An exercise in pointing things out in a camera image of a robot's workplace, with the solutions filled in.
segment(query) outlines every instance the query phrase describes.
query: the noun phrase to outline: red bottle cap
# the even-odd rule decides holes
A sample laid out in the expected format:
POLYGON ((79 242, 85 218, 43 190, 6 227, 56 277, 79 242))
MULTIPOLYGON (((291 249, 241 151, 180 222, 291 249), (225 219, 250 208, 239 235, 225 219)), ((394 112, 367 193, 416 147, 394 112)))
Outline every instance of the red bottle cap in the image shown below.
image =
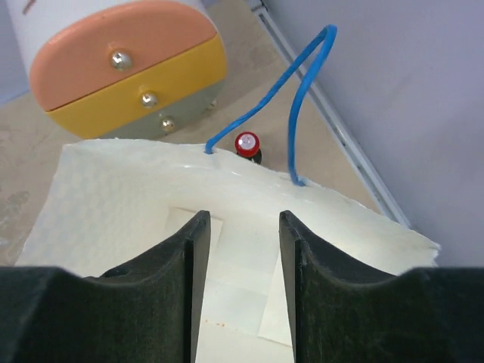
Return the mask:
POLYGON ((242 157, 254 157, 259 149, 259 138, 253 132, 242 132, 235 139, 235 150, 242 157))

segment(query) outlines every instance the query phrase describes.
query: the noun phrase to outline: blue cord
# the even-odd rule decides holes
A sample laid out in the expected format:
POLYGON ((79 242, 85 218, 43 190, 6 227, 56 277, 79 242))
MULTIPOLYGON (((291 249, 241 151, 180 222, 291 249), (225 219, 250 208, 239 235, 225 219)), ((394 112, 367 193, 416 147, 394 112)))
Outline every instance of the blue cord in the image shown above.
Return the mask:
POLYGON ((281 78, 271 87, 267 95, 249 112, 245 115, 239 117, 230 125, 225 127, 221 132, 215 135, 213 138, 208 140, 205 144, 205 152, 207 154, 213 154, 213 147, 217 142, 219 142, 224 136, 229 132, 234 131, 237 127, 245 123, 250 117, 258 113, 269 101, 278 93, 279 89, 287 82, 287 80, 296 72, 296 70, 303 64, 303 62, 309 57, 309 55, 320 45, 324 40, 326 40, 321 46, 321 50, 316 55, 316 58, 311 63, 309 70, 306 75, 302 78, 301 84, 294 96, 293 105, 290 108, 289 113, 289 126, 287 133, 287 164, 290 173, 291 180, 295 185, 304 185, 304 182, 299 178, 296 172, 295 159, 295 143, 296 143, 296 124, 297 117, 299 116, 299 110, 303 99, 306 96, 309 87, 315 77, 318 75, 324 61, 330 53, 331 47, 333 46, 334 40, 336 38, 337 28, 334 25, 327 25, 324 29, 309 43, 309 45, 301 52, 301 54, 296 58, 296 60, 287 68, 287 70, 282 74, 281 78))

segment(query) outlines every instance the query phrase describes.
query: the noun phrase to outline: white trim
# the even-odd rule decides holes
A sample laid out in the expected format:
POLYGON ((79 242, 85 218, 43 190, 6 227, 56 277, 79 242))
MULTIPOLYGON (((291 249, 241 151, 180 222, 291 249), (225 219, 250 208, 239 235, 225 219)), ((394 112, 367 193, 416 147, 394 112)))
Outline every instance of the white trim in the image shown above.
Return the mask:
MULTIPOLYGON (((293 63, 296 59, 296 53, 285 39, 283 33, 275 24, 267 9, 260 0, 248 1, 253 13, 259 19, 263 28, 267 31, 269 36, 274 41, 274 44, 281 54, 282 58, 287 64, 293 63)), ((301 79, 306 74, 306 68, 301 66, 296 75, 301 79)), ((322 118, 326 121, 331 133, 337 140, 340 149, 352 164, 358 177, 363 181, 366 188, 373 197, 375 203, 380 207, 381 212, 395 222, 400 223, 406 227, 411 227, 405 214, 400 209, 399 205, 386 188, 377 171, 371 165, 370 160, 365 156, 363 150, 357 142, 355 142, 349 130, 345 127, 338 113, 330 104, 323 91, 316 82, 313 83, 308 91, 309 98, 312 103, 319 110, 322 118)))

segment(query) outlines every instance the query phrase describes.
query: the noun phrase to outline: table surface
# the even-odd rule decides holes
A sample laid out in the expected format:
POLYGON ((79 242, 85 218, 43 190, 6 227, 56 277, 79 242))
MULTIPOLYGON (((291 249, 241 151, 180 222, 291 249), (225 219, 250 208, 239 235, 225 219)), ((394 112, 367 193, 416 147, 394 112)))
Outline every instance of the table surface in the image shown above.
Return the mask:
MULTIPOLYGON (((204 143, 255 106, 285 71, 271 39, 243 0, 221 0, 209 13, 227 50, 225 87, 214 110, 164 141, 204 143)), ((287 171, 287 116, 298 85, 297 78, 290 79, 267 107, 217 146, 234 150, 238 133, 253 131, 261 140, 262 165, 287 171)), ((30 94, 0 108, 0 265, 17 260, 45 202, 62 145, 78 140, 52 122, 30 94)), ((379 211, 309 100, 300 112, 296 151, 300 175, 379 211)))

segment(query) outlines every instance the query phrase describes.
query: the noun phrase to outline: silver knob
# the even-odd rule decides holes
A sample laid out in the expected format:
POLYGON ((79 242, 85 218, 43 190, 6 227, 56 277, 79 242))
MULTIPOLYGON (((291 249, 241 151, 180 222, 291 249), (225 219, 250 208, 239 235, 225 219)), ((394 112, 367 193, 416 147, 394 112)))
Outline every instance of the silver knob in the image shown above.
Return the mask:
POLYGON ((158 98, 154 93, 145 93, 141 96, 141 104, 144 108, 153 108, 158 104, 158 98))
POLYGON ((115 51, 111 55, 111 66, 115 70, 123 72, 125 70, 129 70, 133 65, 132 59, 129 54, 122 52, 122 51, 115 51))
POLYGON ((169 117, 161 120, 161 127, 166 132, 171 132, 175 128, 175 123, 169 117))

